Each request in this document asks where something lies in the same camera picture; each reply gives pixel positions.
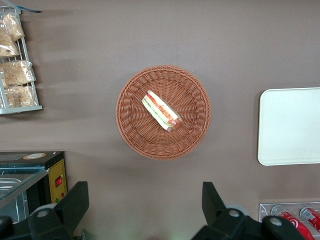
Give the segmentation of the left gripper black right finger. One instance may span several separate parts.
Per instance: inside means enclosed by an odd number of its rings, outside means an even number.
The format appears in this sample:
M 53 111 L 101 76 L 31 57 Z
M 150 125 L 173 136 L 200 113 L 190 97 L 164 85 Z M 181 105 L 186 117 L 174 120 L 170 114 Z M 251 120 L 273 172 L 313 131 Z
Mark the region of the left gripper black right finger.
M 311 240 L 309 229 L 282 216 L 266 216 L 261 222 L 241 210 L 226 207 L 212 182 L 202 183 L 202 211 L 207 224 L 194 240 Z

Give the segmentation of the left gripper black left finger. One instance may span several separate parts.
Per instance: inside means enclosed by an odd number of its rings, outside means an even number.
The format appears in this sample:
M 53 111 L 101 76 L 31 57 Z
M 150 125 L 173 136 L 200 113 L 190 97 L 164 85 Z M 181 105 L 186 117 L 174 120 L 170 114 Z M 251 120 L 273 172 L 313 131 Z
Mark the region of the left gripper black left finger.
M 89 208 L 86 181 L 77 182 L 53 208 L 42 206 L 28 220 L 33 240 L 72 240 Z

